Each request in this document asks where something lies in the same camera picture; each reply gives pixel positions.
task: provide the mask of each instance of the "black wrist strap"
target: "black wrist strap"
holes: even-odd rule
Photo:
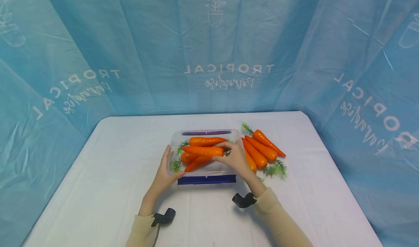
[[[253,197],[251,192],[246,194],[246,197],[244,198],[240,194],[235,194],[232,201],[238,206],[238,208],[247,208],[256,203],[256,199]]]
[[[176,211],[172,208],[168,208],[164,215],[155,213],[154,222],[151,224],[151,227],[156,227],[158,224],[169,224],[175,218]]]

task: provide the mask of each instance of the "forearm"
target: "forearm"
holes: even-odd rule
[[[143,197],[138,216],[134,217],[131,234],[125,247],[152,247],[157,238],[158,226],[154,222],[155,205],[158,193],[149,189]]]
[[[141,202],[140,210],[138,211],[139,216],[150,216],[155,213],[154,209],[157,203],[158,196],[152,193],[150,190],[144,195],[143,202]]]
[[[312,247],[307,236],[282,208],[278,198],[270,188],[258,197],[254,210],[268,225],[279,246]]]

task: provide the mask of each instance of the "blue curtain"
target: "blue curtain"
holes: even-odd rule
[[[283,110],[383,245],[418,245],[418,0],[0,0],[0,37],[0,246],[102,118]]]

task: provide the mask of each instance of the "plastic container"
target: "plastic container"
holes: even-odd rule
[[[170,142],[171,155],[168,161],[167,171],[173,175],[172,167],[173,162],[180,159],[177,155],[177,149],[182,142],[189,142],[192,137],[221,137],[228,141],[237,143],[243,148],[243,142],[240,132],[235,129],[222,129],[222,130],[196,130],[196,131],[178,131],[173,134]],[[186,165],[181,164],[180,170],[185,170]],[[208,183],[232,183],[235,182],[235,172],[227,165],[221,162],[210,162],[203,167],[200,167],[193,172],[185,173],[185,176],[179,179],[178,184],[208,184]]]

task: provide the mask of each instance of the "purple container handle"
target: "purple container handle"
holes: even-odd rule
[[[186,132],[182,133],[184,136],[196,136],[196,135],[221,135],[221,134],[230,134],[231,131],[197,131],[197,132]]]

